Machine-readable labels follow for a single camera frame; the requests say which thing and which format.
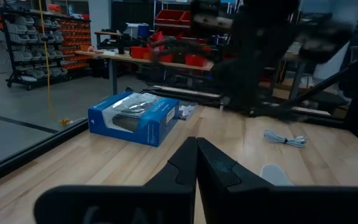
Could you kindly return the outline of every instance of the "white wall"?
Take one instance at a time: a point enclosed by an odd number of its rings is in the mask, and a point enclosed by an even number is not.
[[[96,47],[96,34],[94,33],[111,28],[111,0],[92,0],[88,4],[89,19],[91,19],[91,42]]]
[[[335,0],[303,0],[301,8],[305,13],[330,13],[334,4]]]

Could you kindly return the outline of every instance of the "product box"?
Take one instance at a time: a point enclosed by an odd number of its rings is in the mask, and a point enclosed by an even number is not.
[[[88,109],[89,131],[159,146],[178,119],[179,101],[125,91]]]

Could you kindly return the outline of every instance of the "red container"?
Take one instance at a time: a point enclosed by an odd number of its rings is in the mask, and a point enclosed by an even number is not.
[[[132,58],[143,59],[144,47],[131,47]]]
[[[149,39],[150,39],[151,43],[154,43],[156,41],[164,40],[164,36],[162,35],[162,32],[156,32],[155,34],[151,35]],[[160,47],[158,47],[158,49],[163,50],[164,45],[161,45]]]
[[[208,51],[208,54],[211,53],[211,47],[210,46],[205,46],[203,47],[204,50]],[[192,65],[192,66],[198,66],[198,67],[203,67],[208,63],[208,61],[199,56],[199,55],[186,55],[185,56],[185,64],[187,65]]]
[[[131,57],[150,60],[150,49],[148,47],[131,47]]]
[[[168,55],[166,55],[166,56],[161,56],[161,57],[160,57],[160,61],[161,61],[161,62],[172,63],[172,62],[173,62],[173,54],[168,54]]]
[[[155,23],[180,25],[183,13],[181,10],[161,10],[155,17]]]
[[[190,26],[190,19],[191,19],[190,11],[185,11],[183,15],[181,15],[180,23],[182,25]]]

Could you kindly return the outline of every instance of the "wooden table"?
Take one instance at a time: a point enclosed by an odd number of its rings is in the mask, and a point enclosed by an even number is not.
[[[111,95],[117,94],[117,66],[116,61],[120,62],[132,62],[132,63],[152,63],[150,60],[145,59],[138,59],[138,58],[132,58],[129,55],[108,55],[108,54],[96,54],[93,52],[83,52],[83,51],[76,51],[76,54],[81,55],[89,55],[94,57],[103,57],[109,59],[109,80],[110,80],[110,90]],[[208,63],[204,67],[198,67],[198,66],[191,66],[191,65],[185,65],[181,63],[167,63],[167,62],[161,62],[161,64],[168,66],[168,67],[175,67],[175,68],[184,68],[184,69],[190,69],[190,70],[201,70],[201,71],[210,71],[213,67],[213,63]]]
[[[303,149],[271,144],[263,138],[265,129],[309,140]],[[34,223],[35,200],[58,185],[142,185],[188,136],[206,138],[256,174],[264,165],[278,164],[295,185],[358,185],[358,139],[349,131],[200,106],[190,120],[175,125],[160,147],[84,131],[34,159],[0,179],[0,223]],[[199,192],[195,223],[205,223]]]

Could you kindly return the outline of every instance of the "shelf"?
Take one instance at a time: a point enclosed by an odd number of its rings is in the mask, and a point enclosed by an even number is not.
[[[158,2],[164,3],[164,4],[190,4],[191,3],[190,1],[181,2],[181,1],[159,1],[159,0],[158,0]]]
[[[17,14],[21,16],[37,16],[40,17],[39,12],[30,12],[30,11],[18,11],[13,9],[6,9],[4,7],[0,7],[0,13],[6,13],[6,14]],[[61,19],[61,20],[68,20],[68,21],[81,21],[81,22],[91,22],[87,19],[77,19],[72,17],[65,17],[65,16],[57,16],[49,13],[43,12],[44,19],[51,18],[51,19]]]
[[[164,27],[177,27],[177,28],[190,28],[186,25],[175,25],[175,24],[154,24],[155,26],[164,26]]]
[[[61,45],[62,43],[48,43],[48,45]],[[11,46],[26,46],[26,45],[32,45],[32,46],[44,46],[44,43],[16,43],[11,41]]]
[[[48,62],[52,63],[52,62],[58,62],[63,60],[63,58],[52,58],[49,59]],[[15,62],[15,65],[35,65],[35,64],[39,64],[39,63],[47,63],[47,60],[36,60],[36,61],[28,61],[28,62]]]

